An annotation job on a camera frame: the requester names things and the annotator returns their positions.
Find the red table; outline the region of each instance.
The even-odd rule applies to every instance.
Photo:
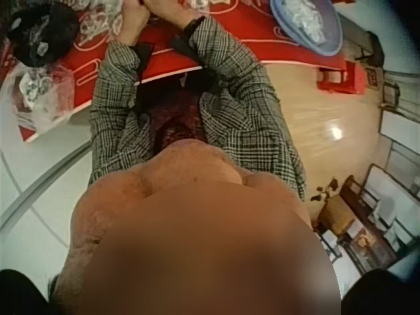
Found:
[[[230,33],[245,43],[264,63],[306,64],[335,70],[345,69],[345,60],[340,52],[337,56],[323,57],[290,39],[277,25],[271,15],[268,0],[231,0],[230,5],[212,5],[210,14],[216,18]],[[141,41],[154,44],[153,57],[143,74],[143,83],[173,74],[200,69],[189,58],[177,54],[167,45],[177,33],[177,29],[165,21],[147,26],[141,36]],[[63,60],[65,67],[74,72],[75,77],[75,108],[74,113],[91,104],[95,79],[100,61],[104,58],[108,33],[96,36],[92,41],[80,43],[76,39],[74,48]],[[11,55],[3,56],[12,61]],[[13,62],[2,60],[2,66],[7,71]],[[20,128],[24,141],[37,137],[35,131]]]

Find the white wall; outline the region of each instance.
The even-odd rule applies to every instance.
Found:
[[[335,5],[335,8],[361,28],[378,36],[385,52],[385,70],[420,73],[420,57],[415,45],[385,0],[358,0],[354,4]]]
[[[384,110],[381,134],[420,154],[420,123]]]
[[[398,218],[413,235],[420,236],[420,202],[390,176],[380,168],[372,167],[365,189],[380,199],[379,215],[388,225]]]

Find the plastic bag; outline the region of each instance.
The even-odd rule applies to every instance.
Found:
[[[16,65],[0,90],[0,104],[10,104],[18,124],[38,134],[69,120],[74,108],[73,72],[61,65]]]
[[[81,42],[88,42],[97,35],[108,32],[114,38],[123,23],[123,0],[61,0],[75,11],[86,12],[80,20]]]

